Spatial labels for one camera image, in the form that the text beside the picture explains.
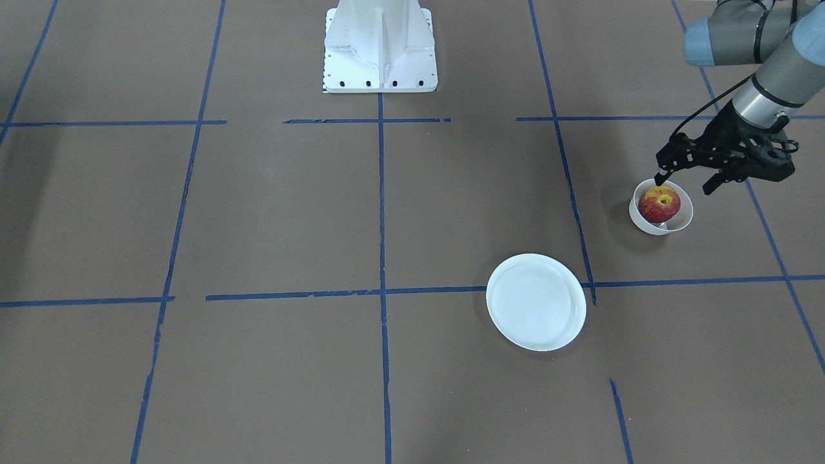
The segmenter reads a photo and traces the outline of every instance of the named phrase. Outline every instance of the white plate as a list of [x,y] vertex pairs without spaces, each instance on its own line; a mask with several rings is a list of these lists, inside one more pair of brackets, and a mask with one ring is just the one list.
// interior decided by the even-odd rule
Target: white plate
[[533,253],[498,265],[487,284],[487,308],[507,339],[533,351],[572,342],[587,315],[576,276],[555,259]]

